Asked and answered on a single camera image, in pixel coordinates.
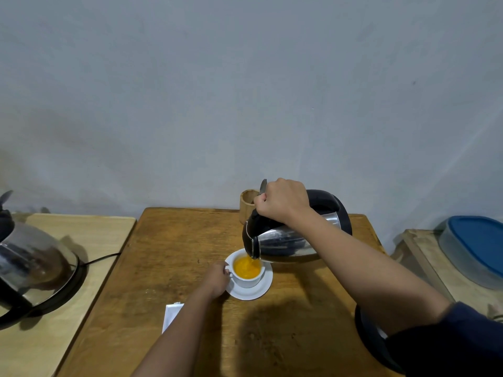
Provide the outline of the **clear container blue lid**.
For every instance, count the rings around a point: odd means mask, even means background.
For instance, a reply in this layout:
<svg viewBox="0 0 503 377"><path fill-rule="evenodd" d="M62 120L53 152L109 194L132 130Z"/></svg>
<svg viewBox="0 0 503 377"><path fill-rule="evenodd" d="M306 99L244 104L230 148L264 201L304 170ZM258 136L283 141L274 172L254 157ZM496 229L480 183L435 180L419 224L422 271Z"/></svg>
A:
<svg viewBox="0 0 503 377"><path fill-rule="evenodd" d="M459 272L487 289L503 291L503 223L488 217L448 218L438 239Z"/></svg>

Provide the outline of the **dark blue sleeve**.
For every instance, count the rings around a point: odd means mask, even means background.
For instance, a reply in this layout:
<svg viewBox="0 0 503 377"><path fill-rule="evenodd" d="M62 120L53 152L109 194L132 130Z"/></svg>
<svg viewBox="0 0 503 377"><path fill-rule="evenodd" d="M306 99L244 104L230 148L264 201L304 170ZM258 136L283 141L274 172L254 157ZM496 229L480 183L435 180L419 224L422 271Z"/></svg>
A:
<svg viewBox="0 0 503 377"><path fill-rule="evenodd" d="M503 377L503 323L456 303L437 324L389 336L406 377Z"/></svg>

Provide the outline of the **white teacup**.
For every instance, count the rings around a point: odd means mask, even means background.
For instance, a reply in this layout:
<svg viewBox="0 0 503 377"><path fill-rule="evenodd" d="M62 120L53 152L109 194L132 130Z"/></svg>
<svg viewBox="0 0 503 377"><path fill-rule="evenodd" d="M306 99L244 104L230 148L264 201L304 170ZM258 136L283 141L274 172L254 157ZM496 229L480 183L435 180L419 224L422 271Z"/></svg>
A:
<svg viewBox="0 0 503 377"><path fill-rule="evenodd" d="M264 263L250 257L245 249L231 253L225 262L231 287L235 285L244 289L255 287L263 278L266 270Z"/></svg>

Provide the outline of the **orange tea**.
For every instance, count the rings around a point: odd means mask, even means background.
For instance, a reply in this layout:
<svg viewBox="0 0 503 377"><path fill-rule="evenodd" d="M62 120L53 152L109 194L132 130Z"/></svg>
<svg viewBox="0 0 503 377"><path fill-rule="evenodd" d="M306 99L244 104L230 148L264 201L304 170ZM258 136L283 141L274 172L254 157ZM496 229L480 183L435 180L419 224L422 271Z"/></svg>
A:
<svg viewBox="0 0 503 377"><path fill-rule="evenodd" d="M241 279L256 279L261 275L263 263L249 256L237 257L232 264L234 274Z"/></svg>

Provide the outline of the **person's right hand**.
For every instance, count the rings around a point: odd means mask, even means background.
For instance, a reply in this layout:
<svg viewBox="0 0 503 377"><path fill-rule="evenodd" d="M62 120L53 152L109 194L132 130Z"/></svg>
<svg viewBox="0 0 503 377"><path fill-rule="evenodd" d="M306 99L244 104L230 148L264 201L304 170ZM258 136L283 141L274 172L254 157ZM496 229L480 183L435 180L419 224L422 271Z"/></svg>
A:
<svg viewBox="0 0 503 377"><path fill-rule="evenodd" d="M310 210L307 190L299 181L278 178L267 184L266 191L275 191L275 215L264 217L292 226Z"/></svg>

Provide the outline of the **white saucer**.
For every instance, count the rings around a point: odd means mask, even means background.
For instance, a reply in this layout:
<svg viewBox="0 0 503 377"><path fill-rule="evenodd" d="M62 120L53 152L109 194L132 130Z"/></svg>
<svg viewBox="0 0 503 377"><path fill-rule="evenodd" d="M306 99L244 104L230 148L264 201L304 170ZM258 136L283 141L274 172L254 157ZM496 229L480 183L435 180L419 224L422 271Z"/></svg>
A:
<svg viewBox="0 0 503 377"><path fill-rule="evenodd" d="M263 263L266 268L265 274L255 287L244 289L237 287L237 285L231 287L231 285L229 284L226 288L226 291L229 293L229 295L242 301L251 301L263 296L269 290L273 281L273 267L271 263L265 261L263 261Z"/></svg>

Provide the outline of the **person's left forearm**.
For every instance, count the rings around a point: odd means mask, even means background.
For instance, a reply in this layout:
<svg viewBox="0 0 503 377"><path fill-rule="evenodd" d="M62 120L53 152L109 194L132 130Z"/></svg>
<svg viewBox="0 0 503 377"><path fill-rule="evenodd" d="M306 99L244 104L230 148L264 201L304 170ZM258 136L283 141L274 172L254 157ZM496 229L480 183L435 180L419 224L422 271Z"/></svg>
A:
<svg viewBox="0 0 503 377"><path fill-rule="evenodd" d="M223 291L203 286L193 292L131 377L191 377L206 313Z"/></svg>

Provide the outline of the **black kettle base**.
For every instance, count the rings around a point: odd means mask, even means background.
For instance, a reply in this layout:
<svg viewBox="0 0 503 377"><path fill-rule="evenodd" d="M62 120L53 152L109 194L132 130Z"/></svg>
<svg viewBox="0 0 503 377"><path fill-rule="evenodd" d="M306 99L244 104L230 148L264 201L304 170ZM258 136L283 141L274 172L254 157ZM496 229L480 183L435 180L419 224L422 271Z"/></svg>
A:
<svg viewBox="0 0 503 377"><path fill-rule="evenodd" d="M393 372L405 375L387 349L387 335L367 317L359 305L355 308L354 322L361 342L374 359Z"/></svg>

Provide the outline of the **white paper packet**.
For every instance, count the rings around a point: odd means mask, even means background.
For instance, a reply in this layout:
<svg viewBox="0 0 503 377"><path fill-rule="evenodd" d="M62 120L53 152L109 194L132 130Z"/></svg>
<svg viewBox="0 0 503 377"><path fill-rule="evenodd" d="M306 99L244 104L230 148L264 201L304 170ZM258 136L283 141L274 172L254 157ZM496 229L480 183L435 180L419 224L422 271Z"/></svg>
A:
<svg viewBox="0 0 503 377"><path fill-rule="evenodd" d="M176 302L173 304L167 304L166 309L165 309L165 315L163 318L163 325L162 325L162 333L167 330L169 325L173 322L173 320L176 318L180 310L183 308L184 304L181 302Z"/></svg>

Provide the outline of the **person's left hand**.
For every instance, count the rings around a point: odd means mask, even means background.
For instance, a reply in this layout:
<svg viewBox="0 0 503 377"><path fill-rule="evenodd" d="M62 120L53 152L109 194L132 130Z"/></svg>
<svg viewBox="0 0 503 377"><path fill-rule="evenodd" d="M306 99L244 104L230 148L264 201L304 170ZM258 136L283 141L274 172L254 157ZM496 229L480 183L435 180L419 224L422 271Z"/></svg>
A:
<svg viewBox="0 0 503 377"><path fill-rule="evenodd" d="M211 264L204 275L204 278L197 289L198 296L204 299L213 300L220 297L228 285L220 284L220 261Z"/></svg>

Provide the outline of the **steel electric kettle black handle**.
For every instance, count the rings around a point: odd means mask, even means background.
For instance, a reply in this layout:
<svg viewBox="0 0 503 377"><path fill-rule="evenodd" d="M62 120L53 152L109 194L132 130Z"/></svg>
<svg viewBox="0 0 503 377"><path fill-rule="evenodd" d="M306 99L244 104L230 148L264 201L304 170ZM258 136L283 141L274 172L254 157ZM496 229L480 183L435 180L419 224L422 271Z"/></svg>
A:
<svg viewBox="0 0 503 377"><path fill-rule="evenodd" d="M332 225L353 234L347 210L324 190L307 190L310 207ZM252 259L269 263L309 262L319 258L309 242L292 228L259 215L254 209L243 225L243 246Z"/></svg>

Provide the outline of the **wooden stool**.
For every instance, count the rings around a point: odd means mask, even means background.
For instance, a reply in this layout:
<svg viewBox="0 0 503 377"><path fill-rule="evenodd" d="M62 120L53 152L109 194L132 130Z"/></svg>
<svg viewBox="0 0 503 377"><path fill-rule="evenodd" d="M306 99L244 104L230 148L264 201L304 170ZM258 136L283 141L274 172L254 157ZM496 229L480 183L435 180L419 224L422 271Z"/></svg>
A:
<svg viewBox="0 0 503 377"><path fill-rule="evenodd" d="M441 250L440 235L440 230L404 230L395 238L392 258L452 303L463 302L503 324L503 291L485 288L462 275Z"/></svg>

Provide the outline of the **steel electric kettle on base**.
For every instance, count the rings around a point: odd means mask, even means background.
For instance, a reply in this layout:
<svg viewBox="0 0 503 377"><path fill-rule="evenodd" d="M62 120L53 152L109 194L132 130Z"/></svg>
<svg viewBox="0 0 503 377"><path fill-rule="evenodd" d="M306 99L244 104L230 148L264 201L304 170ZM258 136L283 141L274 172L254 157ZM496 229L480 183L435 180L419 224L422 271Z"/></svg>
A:
<svg viewBox="0 0 503 377"><path fill-rule="evenodd" d="M0 195L0 330L51 313L82 287L88 268L80 257L43 230L16 221Z"/></svg>

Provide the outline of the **wooden cup holder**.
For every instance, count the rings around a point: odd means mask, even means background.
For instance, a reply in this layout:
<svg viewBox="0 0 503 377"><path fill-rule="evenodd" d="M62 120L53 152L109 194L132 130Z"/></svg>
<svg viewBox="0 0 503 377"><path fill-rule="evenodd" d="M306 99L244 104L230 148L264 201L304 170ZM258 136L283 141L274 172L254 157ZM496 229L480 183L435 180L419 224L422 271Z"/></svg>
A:
<svg viewBox="0 0 503 377"><path fill-rule="evenodd" d="M245 190L240 194L238 217L241 224L244 225L252 214L255 209L254 199L259 194L259 190Z"/></svg>

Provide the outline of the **person's right forearm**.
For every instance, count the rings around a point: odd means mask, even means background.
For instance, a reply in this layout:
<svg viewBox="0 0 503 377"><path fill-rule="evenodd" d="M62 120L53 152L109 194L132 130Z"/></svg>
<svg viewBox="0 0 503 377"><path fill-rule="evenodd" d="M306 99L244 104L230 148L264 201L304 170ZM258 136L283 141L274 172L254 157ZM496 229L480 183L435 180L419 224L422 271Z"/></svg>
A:
<svg viewBox="0 0 503 377"><path fill-rule="evenodd" d="M388 336L439 323L452 302L389 256L347 234L310 207L284 218L325 262L352 299Z"/></svg>

